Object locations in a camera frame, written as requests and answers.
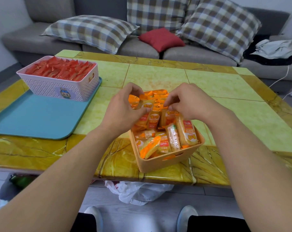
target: yellow marble tabletop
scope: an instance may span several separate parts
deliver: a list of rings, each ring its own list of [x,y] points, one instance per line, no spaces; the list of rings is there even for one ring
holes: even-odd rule
[[[42,172],[75,146],[102,121],[111,97],[126,83],[143,90],[171,91],[182,82],[196,83],[258,136],[292,171],[292,108],[246,68],[176,62],[119,55],[63,50],[57,56],[98,63],[103,82],[74,133],[63,140],[43,140],[0,135],[0,168]],[[28,87],[19,80],[0,93],[0,112]],[[107,149],[94,178],[229,186],[223,161],[207,126],[194,125],[205,137],[190,159],[142,174],[136,164],[128,134]]]

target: forearm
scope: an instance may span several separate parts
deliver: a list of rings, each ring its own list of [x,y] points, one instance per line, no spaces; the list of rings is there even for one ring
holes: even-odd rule
[[[0,231],[70,231],[112,141],[100,127],[90,132],[0,210]]]
[[[233,113],[209,128],[250,229],[292,231],[292,173]]]

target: white sneaker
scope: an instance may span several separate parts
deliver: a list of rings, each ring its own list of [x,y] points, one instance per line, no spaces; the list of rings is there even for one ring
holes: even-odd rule
[[[96,219],[96,231],[103,232],[103,218],[99,209],[91,206],[91,207],[88,207],[86,211],[84,211],[84,213],[94,215]]]
[[[177,218],[177,232],[187,232],[189,217],[198,216],[198,212],[192,206],[185,206],[179,213]]]

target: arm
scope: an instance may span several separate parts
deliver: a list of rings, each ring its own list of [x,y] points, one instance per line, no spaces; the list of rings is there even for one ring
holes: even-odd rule
[[[236,117],[195,84],[182,84],[164,106],[209,127],[251,231],[292,232],[292,173]]]
[[[147,112],[128,102],[141,93],[129,83],[116,94],[101,125],[0,210],[0,231],[70,231],[102,155]]]

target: pink plastic basket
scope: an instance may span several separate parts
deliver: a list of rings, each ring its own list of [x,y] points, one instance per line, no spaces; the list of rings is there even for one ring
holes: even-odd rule
[[[48,60],[52,57],[53,56],[45,56],[38,61],[17,71],[17,74],[20,76],[21,79],[23,79],[23,81],[28,85],[31,91],[36,95],[72,99],[76,101],[87,101],[90,95],[99,85],[100,80],[98,64],[81,81],[78,82],[25,74],[26,70],[32,67],[33,64],[38,63],[42,60]]]

